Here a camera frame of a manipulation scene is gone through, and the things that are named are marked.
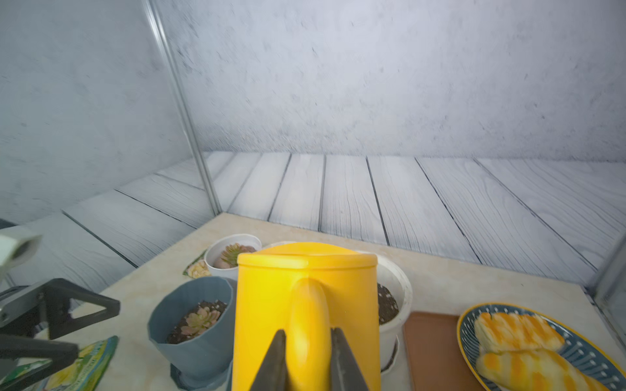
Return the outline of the yellow bread roll lower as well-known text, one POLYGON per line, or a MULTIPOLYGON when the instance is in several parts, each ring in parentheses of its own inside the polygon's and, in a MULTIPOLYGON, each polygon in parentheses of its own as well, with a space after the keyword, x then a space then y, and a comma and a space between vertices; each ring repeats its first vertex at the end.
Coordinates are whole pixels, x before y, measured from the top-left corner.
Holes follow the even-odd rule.
POLYGON ((485 353, 476 360, 483 378, 508 390, 606 390, 551 350, 485 353))

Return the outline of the brown tray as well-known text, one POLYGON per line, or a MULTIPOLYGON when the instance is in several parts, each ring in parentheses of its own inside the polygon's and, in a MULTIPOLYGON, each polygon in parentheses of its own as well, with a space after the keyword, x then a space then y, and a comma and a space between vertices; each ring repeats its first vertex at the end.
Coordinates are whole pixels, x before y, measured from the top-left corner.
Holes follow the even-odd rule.
POLYGON ((404 343, 414 390, 484 391, 461 353, 458 319, 450 314, 410 314, 404 343))

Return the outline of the large white round pot succulent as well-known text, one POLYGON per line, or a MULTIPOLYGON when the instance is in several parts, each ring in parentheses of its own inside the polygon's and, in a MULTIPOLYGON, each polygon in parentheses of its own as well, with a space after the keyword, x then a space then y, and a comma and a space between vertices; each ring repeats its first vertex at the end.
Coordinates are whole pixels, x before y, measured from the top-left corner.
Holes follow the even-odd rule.
POLYGON ((412 287, 392 261, 332 244, 300 242, 264 249, 263 269, 285 320, 288 368, 329 371, 331 330, 343 330, 360 371, 378 379, 394 354, 412 287))

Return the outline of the right aluminium frame post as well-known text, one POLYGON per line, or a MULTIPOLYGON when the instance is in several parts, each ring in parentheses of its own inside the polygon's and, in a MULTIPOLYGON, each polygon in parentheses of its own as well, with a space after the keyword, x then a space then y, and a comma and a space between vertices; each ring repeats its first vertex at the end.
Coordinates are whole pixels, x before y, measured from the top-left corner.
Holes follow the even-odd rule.
POLYGON ((625 273, 625 236, 622 236, 609 252, 602 267, 589 286, 589 294, 599 308, 607 303, 616 290, 616 285, 625 273))

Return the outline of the green yellow candy bag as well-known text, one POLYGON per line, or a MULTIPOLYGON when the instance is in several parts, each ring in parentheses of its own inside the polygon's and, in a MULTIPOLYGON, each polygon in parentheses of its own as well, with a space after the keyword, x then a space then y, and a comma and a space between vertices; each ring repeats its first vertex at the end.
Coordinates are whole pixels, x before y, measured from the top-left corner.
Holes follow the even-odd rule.
MULTIPOLYGON (((24 390, 94 390, 115 355, 120 338, 112 336, 83 347, 73 364, 24 390)), ((14 368, 1 371, 1 382, 40 366, 34 359, 13 361, 14 368)))

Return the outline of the blue patterned plate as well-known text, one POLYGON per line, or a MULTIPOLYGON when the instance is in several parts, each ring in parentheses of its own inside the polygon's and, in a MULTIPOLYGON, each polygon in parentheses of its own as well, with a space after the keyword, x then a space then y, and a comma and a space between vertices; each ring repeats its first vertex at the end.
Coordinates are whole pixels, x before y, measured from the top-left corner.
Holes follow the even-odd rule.
POLYGON ((599 381, 609 390, 625 389, 625 372, 616 362, 593 342, 565 324, 531 309, 508 303, 488 302, 467 309, 459 318, 456 337, 461 354, 478 382, 486 390, 503 390, 496 384, 479 375, 476 367, 479 355, 484 351, 475 335, 474 322, 481 314, 520 314, 537 315, 549 324, 565 340, 559 354, 574 368, 586 376, 599 381))

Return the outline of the small white pot pink-green succulent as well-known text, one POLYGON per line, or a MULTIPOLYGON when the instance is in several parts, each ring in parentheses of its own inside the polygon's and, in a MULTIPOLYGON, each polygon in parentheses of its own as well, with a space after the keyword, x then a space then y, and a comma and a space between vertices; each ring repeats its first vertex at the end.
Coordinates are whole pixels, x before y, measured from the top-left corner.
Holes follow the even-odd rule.
POLYGON ((255 253, 262 249, 262 242, 256 236, 237 234, 218 240, 203 256, 208 272, 213 276, 237 280, 238 257, 243 253, 255 253))

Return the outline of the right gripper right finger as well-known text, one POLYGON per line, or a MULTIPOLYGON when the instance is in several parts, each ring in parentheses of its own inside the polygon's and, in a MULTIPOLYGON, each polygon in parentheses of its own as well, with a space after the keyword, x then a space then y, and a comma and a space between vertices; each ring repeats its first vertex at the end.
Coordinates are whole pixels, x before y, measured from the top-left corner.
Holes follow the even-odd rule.
POLYGON ((331 330, 331 390, 368 391, 365 378, 342 329, 331 330))

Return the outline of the yellow watering can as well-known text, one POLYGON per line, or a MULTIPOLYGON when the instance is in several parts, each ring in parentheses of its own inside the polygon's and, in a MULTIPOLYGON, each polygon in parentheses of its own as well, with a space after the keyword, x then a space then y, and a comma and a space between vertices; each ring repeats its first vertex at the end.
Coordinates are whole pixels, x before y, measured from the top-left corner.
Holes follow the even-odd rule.
POLYGON ((238 257, 231 387, 249 390, 277 332, 289 390, 331 388, 332 332, 342 332, 369 390, 381 389, 378 258, 294 243, 238 257))

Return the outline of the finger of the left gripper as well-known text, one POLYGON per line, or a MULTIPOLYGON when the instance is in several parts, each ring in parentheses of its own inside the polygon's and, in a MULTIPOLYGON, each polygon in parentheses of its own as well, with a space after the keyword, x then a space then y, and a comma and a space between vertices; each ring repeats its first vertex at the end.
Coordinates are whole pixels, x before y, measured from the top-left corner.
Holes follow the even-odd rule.
POLYGON ((19 363, 34 359, 34 363, 40 363, 33 370, 1 382, 1 390, 24 390, 73 364, 78 353, 78 346, 68 342, 1 335, 1 360, 19 363))
POLYGON ((16 286, 1 293, 1 334, 34 338, 46 329, 55 340, 120 314, 121 303, 65 279, 16 286), (81 301, 99 309, 76 318, 72 304, 81 301))

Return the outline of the left aluminium frame post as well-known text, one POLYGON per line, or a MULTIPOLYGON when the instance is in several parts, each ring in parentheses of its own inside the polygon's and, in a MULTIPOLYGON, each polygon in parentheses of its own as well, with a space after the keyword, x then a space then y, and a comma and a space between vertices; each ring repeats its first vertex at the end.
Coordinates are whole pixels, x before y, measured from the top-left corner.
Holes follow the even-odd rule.
POLYGON ((161 19, 161 13, 158 9, 157 1, 145 0, 143 1, 143 7, 145 9, 148 24, 156 42, 158 52, 165 65, 166 75, 169 80, 174 102, 176 103, 176 107, 178 109, 182 129, 191 150, 192 158, 196 164, 202 187, 204 188, 205 195, 208 199, 210 210, 214 216, 220 215, 223 210, 219 203, 210 171, 205 163, 205 158, 202 154, 195 127, 192 123, 192 116, 190 114, 184 87, 182 86, 176 58, 166 36, 166 29, 161 19))

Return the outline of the yellow bread roll upper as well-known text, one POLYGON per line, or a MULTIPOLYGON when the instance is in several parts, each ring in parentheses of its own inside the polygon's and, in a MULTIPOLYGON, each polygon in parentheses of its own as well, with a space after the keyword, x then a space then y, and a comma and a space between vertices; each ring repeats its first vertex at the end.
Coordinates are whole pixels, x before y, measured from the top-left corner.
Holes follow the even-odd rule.
POLYGON ((474 321, 474 334, 488 353, 522 350, 559 351, 565 339, 538 315, 484 313, 474 321))

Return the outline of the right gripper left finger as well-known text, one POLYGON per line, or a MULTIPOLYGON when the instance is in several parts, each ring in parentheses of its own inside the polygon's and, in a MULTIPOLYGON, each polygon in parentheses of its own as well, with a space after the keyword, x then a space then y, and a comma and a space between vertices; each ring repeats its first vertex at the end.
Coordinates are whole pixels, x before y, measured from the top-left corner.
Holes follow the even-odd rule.
POLYGON ((286 334, 280 329, 275 333, 249 390, 286 391, 287 389, 286 334))

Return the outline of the blue pot succulent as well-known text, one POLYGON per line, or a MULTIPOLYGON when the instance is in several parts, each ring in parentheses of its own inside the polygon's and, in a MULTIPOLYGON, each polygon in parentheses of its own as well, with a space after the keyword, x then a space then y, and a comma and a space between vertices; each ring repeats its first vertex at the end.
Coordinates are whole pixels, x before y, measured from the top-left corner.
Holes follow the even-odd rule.
POLYGON ((148 338, 181 390, 215 390, 233 360, 236 281, 203 277, 167 295, 148 321, 148 338))

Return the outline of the aluminium frame post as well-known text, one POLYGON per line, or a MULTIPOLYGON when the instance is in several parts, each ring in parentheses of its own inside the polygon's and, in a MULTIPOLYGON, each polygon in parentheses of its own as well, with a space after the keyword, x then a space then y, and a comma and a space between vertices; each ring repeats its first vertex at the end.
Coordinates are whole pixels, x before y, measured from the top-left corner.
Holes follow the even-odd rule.
POLYGON ((625 236, 622 236, 609 252, 602 267, 589 286, 589 294, 599 308, 607 303, 616 290, 616 285, 625 273, 625 236))
POLYGON ((161 19, 161 13, 158 9, 157 1, 145 0, 143 1, 143 7, 145 9, 148 24, 156 42, 158 52, 165 65, 166 75, 169 80, 174 102, 176 103, 176 107, 178 109, 182 129, 191 150, 192 158, 196 164, 202 187, 204 188, 205 195, 208 199, 210 210, 214 216, 220 215, 223 210, 219 203, 210 171, 205 163, 205 158, 202 154, 195 127, 192 123, 192 116, 190 114, 184 87, 182 86, 176 58, 166 36, 166 29, 161 19))

